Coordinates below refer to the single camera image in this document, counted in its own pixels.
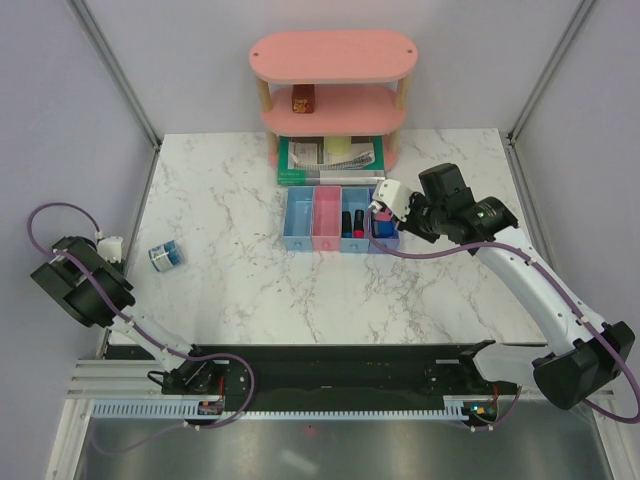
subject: blue bin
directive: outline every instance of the blue bin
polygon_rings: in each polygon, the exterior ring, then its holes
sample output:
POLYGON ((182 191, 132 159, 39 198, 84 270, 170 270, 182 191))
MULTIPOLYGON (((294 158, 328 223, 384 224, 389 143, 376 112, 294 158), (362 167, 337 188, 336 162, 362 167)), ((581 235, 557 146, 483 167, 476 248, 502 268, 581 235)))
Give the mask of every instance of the blue bin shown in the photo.
MULTIPOLYGON (((373 198, 373 192, 375 191, 375 188, 372 188, 369 190, 369 198, 373 198)), ((388 237, 388 238, 376 238, 376 240, 378 242, 380 242, 382 245, 384 245, 387 248, 390 248, 391 250, 398 250, 398 247, 400 246, 400 235, 398 233, 397 229, 393 229, 393 235, 388 237)), ((378 247, 376 247, 373 243, 371 243, 369 245, 369 253, 371 254, 379 254, 379 253, 386 253, 383 252, 382 250, 380 250, 378 247)))
POLYGON ((282 239, 290 252, 312 252, 313 187, 289 187, 282 239))
MULTIPOLYGON (((369 208, 369 189, 366 187, 343 187, 342 188, 342 211, 351 213, 351 221, 356 218, 356 210, 367 211, 369 208)), ((368 253, 368 238, 341 238, 340 251, 342 253, 368 253)))

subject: gray floor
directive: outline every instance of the gray floor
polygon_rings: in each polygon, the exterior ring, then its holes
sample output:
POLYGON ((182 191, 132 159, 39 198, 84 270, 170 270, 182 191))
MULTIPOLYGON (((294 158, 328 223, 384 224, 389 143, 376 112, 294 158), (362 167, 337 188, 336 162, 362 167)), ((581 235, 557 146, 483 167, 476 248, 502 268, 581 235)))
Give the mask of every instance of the gray floor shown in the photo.
MULTIPOLYGON (((106 449, 175 423, 94 422, 106 449)), ((612 479, 587 409, 533 402, 521 402, 492 433, 434 422, 244 420, 208 432, 173 431, 117 457, 88 451, 88 480, 612 479)))

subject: marble tabletop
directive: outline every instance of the marble tabletop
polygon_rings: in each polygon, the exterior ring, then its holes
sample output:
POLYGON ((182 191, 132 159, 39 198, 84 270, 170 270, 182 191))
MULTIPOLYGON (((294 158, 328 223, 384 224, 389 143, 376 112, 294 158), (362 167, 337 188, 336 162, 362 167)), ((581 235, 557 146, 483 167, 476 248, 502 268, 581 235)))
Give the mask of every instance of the marble tabletop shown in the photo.
MULTIPOLYGON (((497 130, 405 131, 389 177, 419 190, 418 173, 444 162, 460 167, 476 199, 500 198, 525 227, 497 130)), ((167 135, 132 247, 132 313, 199 344, 544 341, 506 286, 466 253, 435 261, 288 253, 285 203, 263 134, 167 135), (147 250, 169 240, 186 263, 158 273, 147 250)), ((451 246, 401 238, 407 252, 451 246)))

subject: pink bin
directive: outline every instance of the pink bin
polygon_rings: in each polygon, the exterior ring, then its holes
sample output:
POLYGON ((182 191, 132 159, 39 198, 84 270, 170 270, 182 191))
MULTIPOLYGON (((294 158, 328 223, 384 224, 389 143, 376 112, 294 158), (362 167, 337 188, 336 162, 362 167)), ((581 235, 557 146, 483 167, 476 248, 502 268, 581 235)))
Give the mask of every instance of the pink bin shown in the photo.
POLYGON ((340 251, 342 189, 315 187, 311 243, 315 251, 340 251))

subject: wooden shelf leg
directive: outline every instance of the wooden shelf leg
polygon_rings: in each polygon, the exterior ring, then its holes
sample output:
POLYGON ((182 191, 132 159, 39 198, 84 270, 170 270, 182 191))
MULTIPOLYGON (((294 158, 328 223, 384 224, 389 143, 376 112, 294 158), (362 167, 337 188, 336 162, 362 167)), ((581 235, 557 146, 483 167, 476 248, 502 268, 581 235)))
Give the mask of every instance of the wooden shelf leg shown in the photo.
MULTIPOLYGON (((409 87, 411 86, 411 74, 398 80, 396 88, 396 108, 398 110, 406 110, 409 98, 409 87)), ((394 130, 389 134, 389 144, 387 148, 390 152, 396 153, 400 144, 400 129, 394 130)))
MULTIPOLYGON (((271 92, 269 91, 269 84, 256 77, 256 86, 258 87, 258 96, 260 97, 260 107, 263 112, 270 112, 273 109, 273 103, 271 103, 271 92)), ((267 130, 267 144, 269 145, 269 155, 277 155, 279 149, 278 136, 267 130)))

